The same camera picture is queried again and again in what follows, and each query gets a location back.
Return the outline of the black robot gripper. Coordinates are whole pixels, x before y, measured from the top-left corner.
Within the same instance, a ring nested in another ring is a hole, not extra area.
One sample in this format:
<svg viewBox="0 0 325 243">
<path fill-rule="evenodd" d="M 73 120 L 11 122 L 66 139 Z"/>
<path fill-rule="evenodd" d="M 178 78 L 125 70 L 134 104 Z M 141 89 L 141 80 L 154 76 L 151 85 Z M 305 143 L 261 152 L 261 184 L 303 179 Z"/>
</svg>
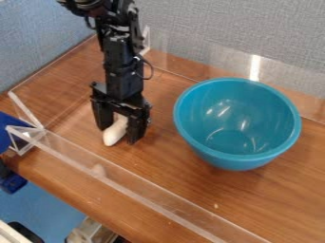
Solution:
<svg viewBox="0 0 325 243">
<path fill-rule="evenodd" d="M 91 108 L 101 130 L 113 125 L 113 114 L 125 115 L 127 122 L 127 142 L 135 144 L 146 134 L 150 117 L 150 104 L 145 100 L 143 82 L 153 76 L 145 77 L 143 67 L 150 65 L 146 60 L 134 60 L 129 66 L 117 68 L 109 66 L 106 81 L 93 82 Z"/>
</svg>

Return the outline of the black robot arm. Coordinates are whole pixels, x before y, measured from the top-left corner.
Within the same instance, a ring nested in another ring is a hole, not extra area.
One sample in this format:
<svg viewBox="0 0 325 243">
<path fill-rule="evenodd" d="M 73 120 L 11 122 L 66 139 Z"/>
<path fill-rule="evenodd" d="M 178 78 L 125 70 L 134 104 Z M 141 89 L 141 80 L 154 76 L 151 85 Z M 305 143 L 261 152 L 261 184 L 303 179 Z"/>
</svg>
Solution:
<svg viewBox="0 0 325 243">
<path fill-rule="evenodd" d="M 145 38 L 138 23 L 135 0 L 56 0 L 87 27 L 97 31 L 98 43 L 105 55 L 106 81 L 93 82 L 90 100 L 97 126 L 105 130 L 113 126 L 114 115 L 126 119 L 126 137 L 135 144 L 146 134 L 151 104 L 146 101 L 143 66 L 150 65 L 141 56 Z"/>
</svg>

